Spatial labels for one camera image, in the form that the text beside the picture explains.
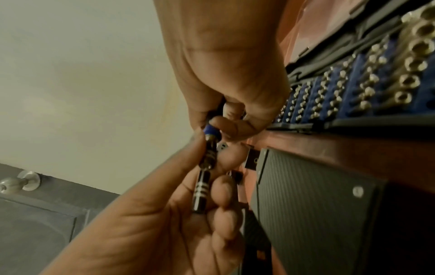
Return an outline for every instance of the bit set case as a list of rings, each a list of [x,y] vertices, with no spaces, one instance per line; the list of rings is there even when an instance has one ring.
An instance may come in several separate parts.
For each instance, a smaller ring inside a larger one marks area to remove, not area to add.
[[[290,96],[269,130],[435,126],[435,1],[359,12],[286,67]]]

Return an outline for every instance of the white wall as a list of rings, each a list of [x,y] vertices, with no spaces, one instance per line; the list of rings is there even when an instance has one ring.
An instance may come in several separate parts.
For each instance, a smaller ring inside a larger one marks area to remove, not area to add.
[[[0,163],[122,193],[191,134],[151,0],[0,0]]]

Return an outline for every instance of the gray door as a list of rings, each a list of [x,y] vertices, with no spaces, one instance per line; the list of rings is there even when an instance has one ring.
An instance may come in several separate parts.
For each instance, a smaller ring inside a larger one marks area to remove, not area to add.
[[[0,164],[0,180],[21,171]],[[117,196],[43,175],[34,191],[0,193],[0,274],[37,275]]]

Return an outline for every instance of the door handle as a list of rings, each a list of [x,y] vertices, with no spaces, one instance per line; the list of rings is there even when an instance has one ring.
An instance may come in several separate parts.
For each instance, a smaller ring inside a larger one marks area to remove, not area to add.
[[[0,181],[1,194],[14,194],[20,190],[33,191],[41,184],[40,176],[31,171],[21,171],[16,178],[4,178]]]

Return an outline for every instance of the hand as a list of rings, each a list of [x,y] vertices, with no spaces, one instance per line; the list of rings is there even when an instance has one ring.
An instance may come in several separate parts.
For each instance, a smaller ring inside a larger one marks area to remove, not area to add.
[[[192,191],[205,152],[202,131],[109,205],[43,275],[225,275],[243,258],[242,212],[226,172],[247,156],[233,145],[218,155],[206,215],[192,214]]]
[[[224,117],[210,122],[225,141],[244,140],[266,128],[290,90],[276,41],[286,0],[154,3],[191,126],[203,127],[207,112],[225,96]]]

